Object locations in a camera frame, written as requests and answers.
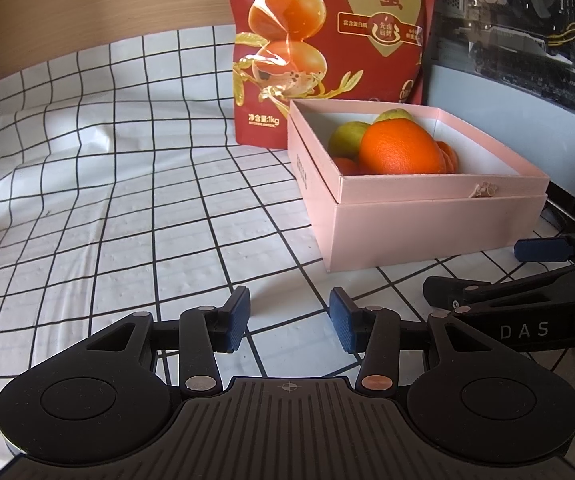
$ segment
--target metal rivet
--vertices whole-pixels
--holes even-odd
[[[185,387],[193,392],[206,392],[216,386],[216,380],[207,375],[195,375],[185,381]]]
[[[392,380],[385,375],[368,375],[367,377],[363,377],[361,381],[361,385],[364,388],[374,390],[375,392],[389,390],[393,384]]]

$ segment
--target orange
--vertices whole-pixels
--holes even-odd
[[[439,148],[441,148],[441,150],[443,150],[452,161],[452,166],[454,168],[453,173],[456,173],[458,171],[458,155],[456,155],[454,148],[442,140],[437,140],[437,144],[439,145]]]
[[[327,73],[323,54],[301,41],[272,41],[252,59],[252,74],[257,83],[279,89],[284,97],[308,92]]]
[[[344,156],[333,156],[331,160],[334,161],[342,175],[358,175],[360,174],[359,166],[351,158]]]
[[[450,174],[454,173],[454,164],[452,164],[452,159],[449,158],[449,155],[443,150],[441,150],[441,152],[443,153],[443,158],[445,159],[445,172]]]
[[[248,25],[266,40],[302,41],[321,30],[325,14],[323,0],[254,0]]]
[[[376,174],[445,173],[443,152],[414,121],[390,119],[372,124],[363,134],[359,165]]]

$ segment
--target green citrus fruit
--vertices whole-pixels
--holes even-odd
[[[410,112],[403,108],[393,108],[392,110],[383,112],[374,121],[375,123],[378,123],[380,121],[387,121],[388,119],[409,119],[410,121],[413,121],[414,117],[411,116]]]
[[[328,142],[328,153],[331,156],[342,156],[345,158],[357,158],[361,139],[365,130],[370,124],[361,121],[350,121],[341,124],[336,131],[331,134]]]

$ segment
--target blue gripper pad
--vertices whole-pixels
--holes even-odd
[[[245,327],[250,319],[250,289],[238,287],[226,301],[224,308],[230,307],[230,323],[228,327],[228,351],[239,349],[244,337]]]
[[[352,330],[352,314],[334,290],[330,293],[330,319],[344,351],[354,352],[357,335]]]
[[[574,256],[574,248],[563,237],[527,238],[514,245],[519,262],[565,262]]]

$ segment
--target pink box lid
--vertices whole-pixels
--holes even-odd
[[[343,176],[327,153],[333,131],[347,121],[372,122],[391,108],[405,108],[436,140],[458,153],[463,173]],[[331,195],[338,203],[468,198],[493,185],[495,195],[545,193],[549,177],[503,143],[440,108],[348,100],[293,100],[290,117]]]

